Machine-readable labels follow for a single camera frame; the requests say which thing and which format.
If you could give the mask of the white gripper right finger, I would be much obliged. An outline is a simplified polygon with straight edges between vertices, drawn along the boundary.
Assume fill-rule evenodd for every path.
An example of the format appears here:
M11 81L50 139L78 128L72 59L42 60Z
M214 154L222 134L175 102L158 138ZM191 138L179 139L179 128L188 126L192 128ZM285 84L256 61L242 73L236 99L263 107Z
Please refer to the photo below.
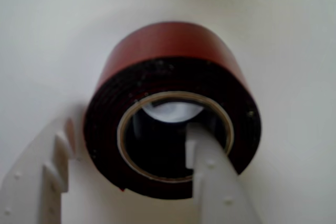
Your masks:
M193 170L199 223L261 222L222 147L199 124L186 128L185 165Z

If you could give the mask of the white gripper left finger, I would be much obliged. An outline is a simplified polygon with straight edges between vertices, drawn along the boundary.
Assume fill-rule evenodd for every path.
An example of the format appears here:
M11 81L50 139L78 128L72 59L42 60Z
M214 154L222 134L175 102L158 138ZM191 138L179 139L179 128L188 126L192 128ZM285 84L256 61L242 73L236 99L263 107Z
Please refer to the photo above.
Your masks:
M68 191L75 153L72 119L46 125L3 179L1 223L61 223L61 195Z

